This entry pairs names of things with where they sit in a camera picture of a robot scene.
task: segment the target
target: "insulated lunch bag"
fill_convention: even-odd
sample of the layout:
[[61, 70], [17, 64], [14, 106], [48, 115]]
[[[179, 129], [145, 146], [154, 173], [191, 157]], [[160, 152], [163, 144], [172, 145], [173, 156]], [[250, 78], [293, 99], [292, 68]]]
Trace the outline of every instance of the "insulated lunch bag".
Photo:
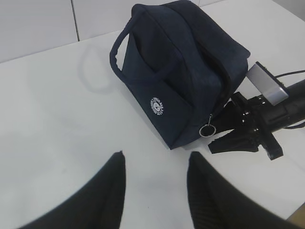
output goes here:
[[[120, 70], [115, 56], [127, 35]], [[201, 136], [245, 78], [249, 56], [198, 6], [179, 0], [134, 5], [110, 65], [173, 149]]]

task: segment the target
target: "white table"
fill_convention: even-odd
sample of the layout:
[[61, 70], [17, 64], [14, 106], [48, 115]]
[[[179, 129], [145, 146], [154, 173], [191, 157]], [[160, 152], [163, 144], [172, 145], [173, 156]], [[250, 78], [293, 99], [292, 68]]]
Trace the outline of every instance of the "white table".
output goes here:
[[[304, 68], [305, 22], [269, 0], [203, 9], [272, 73]], [[186, 172], [193, 150], [233, 185], [287, 218], [305, 201], [305, 130], [275, 133], [284, 157], [211, 155], [200, 139], [169, 151], [109, 66], [118, 32], [0, 64], [0, 228], [48, 212], [123, 150], [127, 186], [121, 228], [192, 228]], [[118, 55], [123, 61], [124, 50]], [[304, 76], [286, 77], [287, 85]], [[258, 91], [245, 80], [239, 91]]]

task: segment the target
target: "bag pocket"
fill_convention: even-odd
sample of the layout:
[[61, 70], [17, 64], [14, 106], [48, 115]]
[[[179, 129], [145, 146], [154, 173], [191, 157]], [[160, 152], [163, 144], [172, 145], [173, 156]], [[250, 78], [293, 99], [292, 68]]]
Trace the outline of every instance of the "bag pocket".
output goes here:
[[[122, 72], [130, 80], [152, 79], [156, 75], [141, 57], [132, 33], [129, 35]], [[193, 113], [192, 106], [163, 80], [150, 85], [133, 84], [127, 86], [166, 144], [171, 148], [189, 123]]]

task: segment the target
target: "bag logo text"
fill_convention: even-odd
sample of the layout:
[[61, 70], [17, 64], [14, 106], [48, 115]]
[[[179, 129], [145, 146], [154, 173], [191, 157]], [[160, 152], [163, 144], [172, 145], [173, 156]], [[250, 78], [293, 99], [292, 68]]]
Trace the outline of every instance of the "bag logo text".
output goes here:
[[156, 114], [156, 115], [162, 115], [163, 114], [163, 105], [160, 101], [160, 99], [154, 97], [151, 100], [151, 108], [152, 111]]

